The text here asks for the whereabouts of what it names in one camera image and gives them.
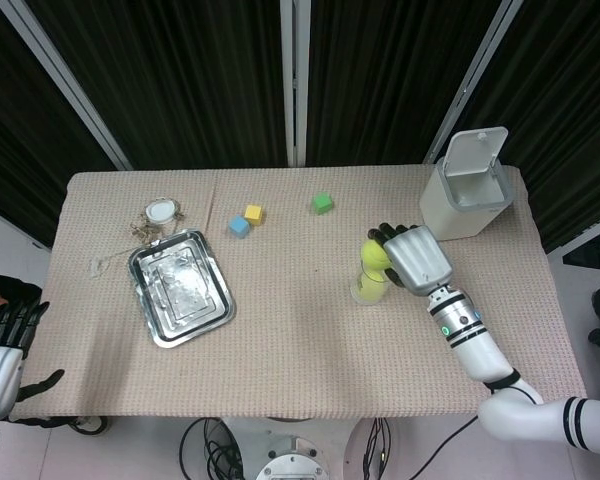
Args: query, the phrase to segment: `white trash bin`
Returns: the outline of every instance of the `white trash bin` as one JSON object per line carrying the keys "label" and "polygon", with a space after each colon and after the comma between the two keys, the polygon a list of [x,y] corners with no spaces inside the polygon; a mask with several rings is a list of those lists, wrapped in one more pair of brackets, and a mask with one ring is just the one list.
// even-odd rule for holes
{"label": "white trash bin", "polygon": [[420,197],[424,223],[437,240],[472,237],[513,202],[498,160],[504,127],[458,132]]}

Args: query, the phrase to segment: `silver tray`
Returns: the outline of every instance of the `silver tray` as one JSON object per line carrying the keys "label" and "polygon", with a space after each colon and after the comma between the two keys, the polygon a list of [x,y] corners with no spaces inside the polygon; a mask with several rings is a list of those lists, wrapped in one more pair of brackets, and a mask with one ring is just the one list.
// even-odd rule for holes
{"label": "silver tray", "polygon": [[183,230],[129,257],[153,341],[171,348],[231,320],[235,307],[206,240]]}

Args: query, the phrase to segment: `yellow cube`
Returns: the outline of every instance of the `yellow cube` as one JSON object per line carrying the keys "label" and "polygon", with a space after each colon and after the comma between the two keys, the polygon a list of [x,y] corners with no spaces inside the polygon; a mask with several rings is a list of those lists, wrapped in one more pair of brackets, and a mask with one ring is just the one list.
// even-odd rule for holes
{"label": "yellow cube", "polygon": [[264,210],[260,205],[247,205],[244,212],[244,219],[251,225],[258,226],[262,223]]}

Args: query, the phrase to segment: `black curtain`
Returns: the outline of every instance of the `black curtain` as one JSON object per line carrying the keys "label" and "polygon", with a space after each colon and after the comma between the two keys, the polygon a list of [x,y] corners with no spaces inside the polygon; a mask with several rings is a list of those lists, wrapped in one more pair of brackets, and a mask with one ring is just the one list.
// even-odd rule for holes
{"label": "black curtain", "polygon": [[111,169],[0,12],[0,215],[50,246],[73,174]]}
{"label": "black curtain", "polygon": [[280,167],[280,4],[28,0],[137,169]]}
{"label": "black curtain", "polygon": [[600,1],[524,2],[456,131],[498,125],[547,251],[600,220]]}
{"label": "black curtain", "polygon": [[499,5],[312,2],[307,164],[421,163]]}

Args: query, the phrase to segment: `beige tablecloth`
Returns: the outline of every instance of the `beige tablecloth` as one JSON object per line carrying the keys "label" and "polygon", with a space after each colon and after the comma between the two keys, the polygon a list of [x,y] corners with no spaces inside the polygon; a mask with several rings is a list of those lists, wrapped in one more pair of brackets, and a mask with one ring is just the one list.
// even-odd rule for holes
{"label": "beige tablecloth", "polygon": [[[469,292],[503,352],[546,400],[584,395],[518,170],[516,200],[480,235],[444,242],[454,284]],[[18,415],[372,417],[473,412],[470,381],[426,312],[392,288],[355,304],[349,282],[370,227],[422,221],[431,167],[83,173],[71,181],[44,298],[51,302],[24,382],[66,374]],[[335,209],[317,216],[311,198]],[[229,324],[175,349],[151,340],[127,271],[99,278],[91,259],[138,245],[129,224],[156,197],[181,202],[233,293]],[[243,240],[228,221],[248,203],[266,220]]]}

